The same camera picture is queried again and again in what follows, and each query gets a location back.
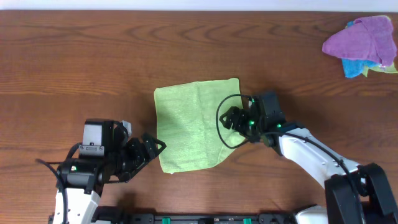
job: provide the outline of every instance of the blue cloth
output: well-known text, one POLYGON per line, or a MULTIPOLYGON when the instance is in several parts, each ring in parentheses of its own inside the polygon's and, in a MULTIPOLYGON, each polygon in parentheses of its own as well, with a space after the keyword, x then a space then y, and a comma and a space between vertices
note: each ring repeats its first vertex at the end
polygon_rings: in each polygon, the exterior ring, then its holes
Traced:
MULTIPOLYGON (((354 22, 348 22, 347 27, 354 25, 354 22)), ((343 61, 343 69, 346 78, 354 78, 360 75, 365 66, 369 68, 373 68, 378 65, 376 62, 372 62, 370 60, 350 60, 350 59, 341 59, 343 61)))

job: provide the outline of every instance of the pile of cloths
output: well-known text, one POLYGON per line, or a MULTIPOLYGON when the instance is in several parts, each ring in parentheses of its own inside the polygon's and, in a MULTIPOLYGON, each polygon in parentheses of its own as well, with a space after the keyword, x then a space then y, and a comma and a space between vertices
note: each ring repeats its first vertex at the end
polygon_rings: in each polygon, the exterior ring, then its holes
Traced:
POLYGON ((392 38, 393 26, 387 16, 362 17, 349 22, 346 29, 323 43, 322 51, 342 58, 346 78, 368 70, 398 73, 394 66, 397 47, 392 38))

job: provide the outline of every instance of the green microfiber towel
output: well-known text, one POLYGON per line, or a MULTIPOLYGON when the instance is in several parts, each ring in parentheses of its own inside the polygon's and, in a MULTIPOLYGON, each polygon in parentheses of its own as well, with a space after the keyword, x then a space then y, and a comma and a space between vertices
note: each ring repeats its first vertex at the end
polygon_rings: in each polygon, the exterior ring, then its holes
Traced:
MULTIPOLYGON (((221 101, 239 91, 239 80, 193 82, 157 88, 155 106, 157 138, 166 143, 160 154, 163 172, 174 173, 214 167, 232 152, 220 141, 216 130, 216 110, 221 101)), ((220 108, 242 108, 240 97, 232 97, 220 108)), ((241 143, 239 133, 219 122, 220 132, 230 146, 241 143)))
POLYGON ((380 67, 380 66, 375 66, 372 68, 369 68, 368 66, 365 66, 365 69, 363 70, 362 74, 365 77, 368 77, 368 70, 371 69, 375 72, 384 72, 384 73, 398 73, 394 63, 390 67, 380 67))

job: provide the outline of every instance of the wooden table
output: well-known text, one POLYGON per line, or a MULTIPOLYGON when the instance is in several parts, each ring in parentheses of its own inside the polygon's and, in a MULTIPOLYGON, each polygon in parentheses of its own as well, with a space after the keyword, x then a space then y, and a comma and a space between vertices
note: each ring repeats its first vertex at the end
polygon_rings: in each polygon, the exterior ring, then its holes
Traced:
MULTIPOLYGON (((341 60, 321 50, 347 22, 372 15, 1 11, 0 223, 46 223, 55 178, 34 159, 62 161, 86 118, 125 119, 134 136, 155 134, 155 88, 232 77, 245 94, 276 90, 288 119, 336 152, 378 163, 398 196, 398 76, 346 79, 341 60)), ((388 15, 398 27, 398 15, 388 15)), ((159 213, 313 203, 325 204, 318 183, 260 144, 195 172, 164 174, 156 159, 130 183, 106 185, 101 199, 159 213)))

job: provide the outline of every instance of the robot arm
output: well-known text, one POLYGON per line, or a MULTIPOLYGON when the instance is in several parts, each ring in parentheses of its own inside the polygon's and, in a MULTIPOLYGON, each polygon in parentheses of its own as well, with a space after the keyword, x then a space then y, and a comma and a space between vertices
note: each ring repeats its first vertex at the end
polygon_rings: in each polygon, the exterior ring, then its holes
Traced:
POLYGON ((165 143, 149 134, 127 141, 131 135, 128 122, 111 120, 87 120, 83 142, 77 144, 78 159, 72 158, 77 148, 72 148, 57 172, 65 188, 66 201, 61 191, 57 192, 55 214, 49 223, 63 223, 67 216, 69 224, 87 224, 100 202, 104 184, 128 182, 166 147, 165 143))
POLYGON ((220 116, 224 128, 239 132, 248 142, 262 141, 297 163, 325 189, 327 209, 313 207, 299 212, 298 224, 398 223, 396 201, 378 165, 361 166, 346 159, 301 124, 286 122, 274 92, 242 96, 249 99, 249 109, 231 107, 220 116), (361 203, 360 196, 369 196, 369 201, 361 203))

